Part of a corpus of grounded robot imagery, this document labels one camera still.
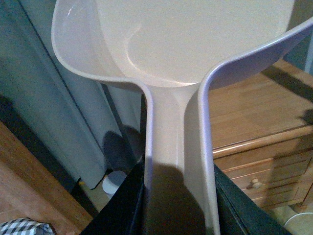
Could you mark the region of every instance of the white plastic ladle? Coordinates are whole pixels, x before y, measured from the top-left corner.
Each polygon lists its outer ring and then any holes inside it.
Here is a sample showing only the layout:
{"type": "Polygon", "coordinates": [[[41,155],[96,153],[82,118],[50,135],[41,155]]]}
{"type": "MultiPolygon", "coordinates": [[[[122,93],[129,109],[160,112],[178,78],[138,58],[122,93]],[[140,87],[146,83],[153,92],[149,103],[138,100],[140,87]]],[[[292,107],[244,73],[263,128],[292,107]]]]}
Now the white plastic ladle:
{"type": "Polygon", "coordinates": [[[310,34],[312,12],[301,0],[57,0],[59,61],[147,98],[146,233],[219,234],[209,87],[276,62],[310,34]]]}

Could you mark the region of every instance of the wooden dresser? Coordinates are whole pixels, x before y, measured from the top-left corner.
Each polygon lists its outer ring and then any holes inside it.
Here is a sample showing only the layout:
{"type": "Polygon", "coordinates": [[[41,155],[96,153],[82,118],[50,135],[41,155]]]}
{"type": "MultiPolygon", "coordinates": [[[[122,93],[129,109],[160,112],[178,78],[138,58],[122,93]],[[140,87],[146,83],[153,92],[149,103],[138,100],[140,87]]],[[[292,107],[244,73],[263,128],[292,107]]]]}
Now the wooden dresser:
{"type": "Polygon", "coordinates": [[[279,61],[209,104],[214,162],[244,193],[264,209],[313,201],[312,76],[279,61]]]}

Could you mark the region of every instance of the gingham cloth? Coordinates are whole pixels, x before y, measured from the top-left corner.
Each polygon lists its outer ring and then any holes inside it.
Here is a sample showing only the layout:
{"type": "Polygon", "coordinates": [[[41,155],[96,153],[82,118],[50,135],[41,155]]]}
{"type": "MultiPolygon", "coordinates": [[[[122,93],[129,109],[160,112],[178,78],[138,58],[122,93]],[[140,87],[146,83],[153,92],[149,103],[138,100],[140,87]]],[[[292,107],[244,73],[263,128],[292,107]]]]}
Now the gingham cloth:
{"type": "Polygon", "coordinates": [[[29,218],[14,219],[0,224],[0,235],[55,235],[48,224],[29,218]]]}

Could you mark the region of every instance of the white curtain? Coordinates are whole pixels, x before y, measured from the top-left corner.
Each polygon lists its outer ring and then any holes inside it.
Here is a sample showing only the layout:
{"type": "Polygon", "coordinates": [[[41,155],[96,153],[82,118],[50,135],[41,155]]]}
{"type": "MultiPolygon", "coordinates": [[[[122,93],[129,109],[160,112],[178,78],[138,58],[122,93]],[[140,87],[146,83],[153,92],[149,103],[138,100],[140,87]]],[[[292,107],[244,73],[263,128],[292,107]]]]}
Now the white curtain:
{"type": "MultiPolygon", "coordinates": [[[[54,4],[0,1],[0,95],[75,181],[94,188],[109,167],[104,137],[122,134],[101,84],[69,72],[55,58],[54,4]]],[[[139,131],[141,94],[108,90],[122,124],[139,131]]]]}

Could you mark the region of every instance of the wooden drawer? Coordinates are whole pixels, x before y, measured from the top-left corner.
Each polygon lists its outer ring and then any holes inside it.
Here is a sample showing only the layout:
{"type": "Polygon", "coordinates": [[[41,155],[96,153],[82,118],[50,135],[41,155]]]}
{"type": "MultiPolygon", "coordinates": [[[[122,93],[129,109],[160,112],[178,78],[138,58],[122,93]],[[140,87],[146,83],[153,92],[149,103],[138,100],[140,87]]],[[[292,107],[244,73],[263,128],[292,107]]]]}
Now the wooden drawer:
{"type": "Polygon", "coordinates": [[[262,192],[249,195],[252,201],[259,207],[270,207],[275,204],[282,204],[289,201],[304,200],[308,193],[308,184],[288,184],[262,192]]]}
{"type": "Polygon", "coordinates": [[[238,178],[233,178],[232,181],[240,188],[252,187],[251,181],[258,179],[262,184],[272,183],[276,181],[281,181],[283,179],[292,178],[295,176],[300,176],[305,173],[309,160],[302,162],[284,165],[277,168],[267,169],[257,173],[249,174],[246,176],[241,176],[238,178]]]}
{"type": "Polygon", "coordinates": [[[287,191],[283,191],[281,193],[274,194],[274,195],[259,197],[259,198],[253,199],[252,201],[259,207],[267,207],[273,204],[291,201],[295,198],[297,191],[299,189],[299,188],[293,188],[292,190],[290,190],[289,188],[287,188],[287,186],[284,186],[282,188],[283,189],[286,188],[287,191]]]}
{"type": "Polygon", "coordinates": [[[291,156],[280,157],[280,158],[268,158],[258,162],[240,165],[238,167],[233,167],[223,172],[230,178],[235,179],[241,176],[250,175],[253,173],[266,171],[272,168],[279,168],[281,166],[294,165],[294,168],[301,167],[299,170],[307,168],[313,151],[307,151],[300,154],[294,154],[291,156]]]}
{"type": "Polygon", "coordinates": [[[228,170],[239,165],[255,163],[257,161],[280,158],[298,152],[304,152],[313,147],[313,135],[306,135],[288,141],[283,141],[249,151],[216,158],[218,150],[214,150],[214,163],[222,170],[228,170]]]}
{"type": "Polygon", "coordinates": [[[267,192],[268,190],[272,188],[298,183],[303,179],[302,176],[303,175],[280,180],[280,181],[275,181],[271,183],[264,183],[260,188],[244,188],[242,189],[242,191],[248,196],[250,196],[251,194],[258,193],[258,192],[267,192]]]}

